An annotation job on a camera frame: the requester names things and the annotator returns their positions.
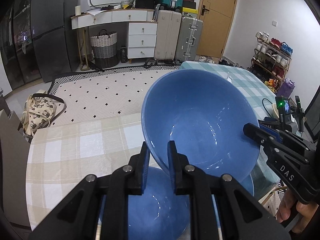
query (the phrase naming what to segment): beige suitcase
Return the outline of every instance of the beige suitcase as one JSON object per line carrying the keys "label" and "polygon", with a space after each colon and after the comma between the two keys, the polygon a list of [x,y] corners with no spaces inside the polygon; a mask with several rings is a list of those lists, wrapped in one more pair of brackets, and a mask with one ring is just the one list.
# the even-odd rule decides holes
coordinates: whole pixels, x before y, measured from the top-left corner
{"label": "beige suitcase", "polygon": [[155,48],[156,60],[173,60],[176,53],[181,13],[159,10],[157,41]]}

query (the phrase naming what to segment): door handle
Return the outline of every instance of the door handle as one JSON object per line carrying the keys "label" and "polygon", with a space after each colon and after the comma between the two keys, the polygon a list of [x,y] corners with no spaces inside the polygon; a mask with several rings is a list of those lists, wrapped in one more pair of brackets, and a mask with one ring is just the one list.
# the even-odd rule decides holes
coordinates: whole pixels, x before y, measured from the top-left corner
{"label": "door handle", "polygon": [[202,16],[204,15],[204,12],[205,12],[205,11],[210,12],[210,10],[206,9],[206,8],[205,8],[205,5],[203,5],[203,6],[202,6],[202,10],[201,10],[201,15],[202,15]]}

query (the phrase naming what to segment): laundry basket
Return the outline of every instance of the laundry basket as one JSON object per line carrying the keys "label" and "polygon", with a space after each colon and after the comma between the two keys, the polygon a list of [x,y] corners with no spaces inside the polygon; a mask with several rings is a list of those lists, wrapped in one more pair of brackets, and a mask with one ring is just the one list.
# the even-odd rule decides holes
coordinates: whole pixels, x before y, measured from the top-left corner
{"label": "laundry basket", "polygon": [[97,36],[90,36],[90,43],[97,66],[110,68],[119,63],[117,56],[117,32],[107,32],[107,30],[103,29]]}

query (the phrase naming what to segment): checkered tablecloth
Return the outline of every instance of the checkered tablecloth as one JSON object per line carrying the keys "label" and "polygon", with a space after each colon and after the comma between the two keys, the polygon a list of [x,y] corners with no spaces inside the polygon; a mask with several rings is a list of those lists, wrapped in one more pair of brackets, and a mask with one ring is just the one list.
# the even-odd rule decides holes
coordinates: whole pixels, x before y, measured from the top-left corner
{"label": "checkered tablecloth", "polygon": [[[276,102],[275,94],[271,92],[271,90],[263,84],[261,80],[245,69],[193,61],[186,61],[182,63],[179,69],[202,69],[215,73],[225,79],[228,74],[230,74],[232,84],[247,98],[257,116],[257,119],[263,120],[264,117],[269,116],[263,108],[263,98],[267,98],[273,103]],[[264,103],[269,113],[272,113],[273,110],[271,104],[266,100]],[[266,154],[263,152],[263,147],[261,147],[257,164],[251,172],[254,183],[254,195],[257,199],[260,199],[267,194],[280,180],[279,177],[267,166],[267,159]]]}
{"label": "checkered tablecloth", "polygon": [[[262,99],[275,101],[272,92],[244,69],[196,62],[184,62],[181,68],[205,69],[224,78],[229,72],[232,83],[246,96],[258,118],[267,116]],[[26,174],[31,228],[86,175],[104,176],[126,165],[140,152],[143,140],[140,113],[39,129],[31,142]],[[256,193],[264,195],[278,180],[266,166],[266,158],[260,151],[252,172]],[[149,164],[159,167],[152,156]]]}

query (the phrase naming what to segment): screw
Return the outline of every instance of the screw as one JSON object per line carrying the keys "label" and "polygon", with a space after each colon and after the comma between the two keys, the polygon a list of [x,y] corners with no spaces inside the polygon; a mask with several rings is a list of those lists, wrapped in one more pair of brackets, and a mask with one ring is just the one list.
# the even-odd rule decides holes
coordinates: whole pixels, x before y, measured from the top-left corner
{"label": "screw", "polygon": [[96,179],[96,176],[94,176],[93,174],[89,174],[85,177],[85,180],[87,182],[93,182]]}
{"label": "screw", "polygon": [[223,174],[222,179],[224,181],[230,182],[232,181],[232,176],[230,174]]}
{"label": "screw", "polygon": [[126,166],[123,166],[122,169],[124,172],[129,172],[129,171],[132,171],[132,166],[126,165]]}
{"label": "screw", "polygon": [[194,171],[196,169],[193,165],[186,165],[184,168],[186,171]]}

